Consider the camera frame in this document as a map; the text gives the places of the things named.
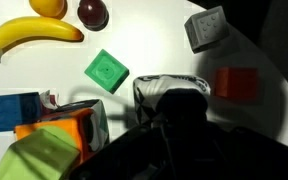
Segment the yellow-green block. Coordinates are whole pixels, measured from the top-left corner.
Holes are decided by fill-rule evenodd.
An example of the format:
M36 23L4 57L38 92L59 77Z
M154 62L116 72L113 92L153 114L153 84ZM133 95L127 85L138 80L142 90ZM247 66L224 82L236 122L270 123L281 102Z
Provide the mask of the yellow-green block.
M73 165L79 151L39 129L10 145L0 162L0 180L58 180Z

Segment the orange block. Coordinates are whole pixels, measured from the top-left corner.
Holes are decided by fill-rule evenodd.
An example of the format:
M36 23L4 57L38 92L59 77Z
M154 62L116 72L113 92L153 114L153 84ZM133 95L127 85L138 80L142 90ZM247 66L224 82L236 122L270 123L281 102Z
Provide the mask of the orange block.
M216 71L214 95L232 100L256 98L258 75L256 68L224 67Z
M92 110L89 108L79 109L71 112L61 112L43 116L37 123L25 124L15 127L17 140L20 140L38 128L55 126L64 130L75 141L77 149L80 151L80 163L87 160L91 153L88 151L88 143L84 130L85 122L90 122Z

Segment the red block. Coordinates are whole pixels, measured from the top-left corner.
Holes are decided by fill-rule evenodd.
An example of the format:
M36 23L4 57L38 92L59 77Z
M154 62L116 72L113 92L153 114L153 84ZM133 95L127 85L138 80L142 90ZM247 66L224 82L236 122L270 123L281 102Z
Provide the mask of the red block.
M256 68L224 67L216 71L214 95L232 100L256 98L258 77Z

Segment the blue box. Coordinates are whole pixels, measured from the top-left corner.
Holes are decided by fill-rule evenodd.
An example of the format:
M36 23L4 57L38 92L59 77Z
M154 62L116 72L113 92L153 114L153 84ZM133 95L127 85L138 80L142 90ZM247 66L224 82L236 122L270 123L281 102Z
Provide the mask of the blue box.
M16 125L33 123L40 116L37 92L0 96L0 132L13 131Z

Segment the black object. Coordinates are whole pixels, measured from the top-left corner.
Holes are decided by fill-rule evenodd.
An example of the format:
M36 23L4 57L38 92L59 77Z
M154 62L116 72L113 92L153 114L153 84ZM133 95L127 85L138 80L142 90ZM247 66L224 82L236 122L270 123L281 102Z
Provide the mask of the black object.
M192 89L168 90L159 126L139 125L75 168L72 180L288 180L288 147L246 128L207 122L207 103Z

